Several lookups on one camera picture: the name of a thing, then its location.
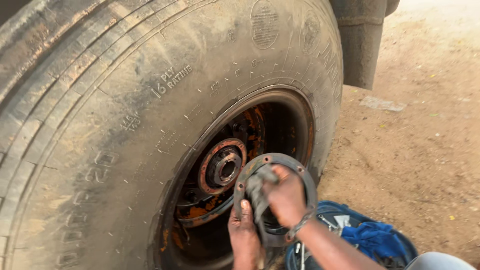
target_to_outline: sandy ground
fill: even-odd
[[[420,253],[480,262],[480,3],[401,0],[373,91],[344,87],[320,199],[393,224]],[[359,106],[371,95],[401,112]]]

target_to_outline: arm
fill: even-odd
[[[278,175],[280,184],[265,183],[264,192],[278,222],[284,227],[292,228],[307,212],[303,184],[287,167],[276,164],[272,169]],[[297,237],[325,270],[384,269],[314,219],[307,221],[298,231]]]

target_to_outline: right hand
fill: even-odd
[[[272,170],[279,183],[265,181],[264,193],[280,225],[291,229],[307,213],[304,186],[300,177],[288,167],[273,164]]]

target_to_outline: wheel rim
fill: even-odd
[[[234,121],[239,115],[243,115],[251,122],[249,129],[257,132],[255,135],[249,135],[246,141],[237,138],[246,146],[242,154],[243,165],[244,162],[260,154],[280,152],[291,155],[308,166],[313,145],[314,122],[307,97],[292,86],[264,87],[230,106],[207,128],[192,147],[193,151],[180,165],[178,171],[182,173],[177,176],[179,179],[173,181],[174,186],[167,194],[167,202],[178,203],[185,198],[183,196],[185,185],[190,184],[187,177],[191,175],[192,170],[202,169],[195,164],[199,163],[198,160],[205,161],[206,153],[211,152],[212,144],[216,145],[221,141],[218,133],[222,128],[229,126],[232,130],[240,130],[240,127],[235,127],[237,122]],[[260,118],[261,121],[255,121],[255,118]],[[226,226],[228,215],[223,213],[229,212],[233,203],[231,186],[238,175],[235,169],[233,171],[228,176],[233,174],[235,179],[231,179],[227,185],[221,187],[219,185],[222,192],[211,194],[210,198],[204,201],[204,209],[208,211],[197,212],[197,215],[192,217],[185,215],[185,212],[182,213],[176,205],[166,206],[156,232],[156,249],[153,248],[159,265],[189,269],[218,269],[232,262]]]

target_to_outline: large truck tire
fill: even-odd
[[[230,269],[238,171],[319,181],[342,70],[327,0],[33,0],[0,28],[2,269]]]

